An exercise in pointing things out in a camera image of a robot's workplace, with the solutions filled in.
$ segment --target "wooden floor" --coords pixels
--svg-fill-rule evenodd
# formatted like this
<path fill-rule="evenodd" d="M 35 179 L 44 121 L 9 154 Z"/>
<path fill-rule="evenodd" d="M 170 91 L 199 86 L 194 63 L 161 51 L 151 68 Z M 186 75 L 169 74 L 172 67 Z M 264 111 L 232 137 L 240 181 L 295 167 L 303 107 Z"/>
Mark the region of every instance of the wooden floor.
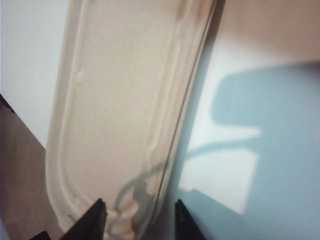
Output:
<path fill-rule="evenodd" d="M 45 149 L 19 117 L 0 103 L 0 215 L 11 240 L 47 231 L 62 236 L 45 183 Z"/>

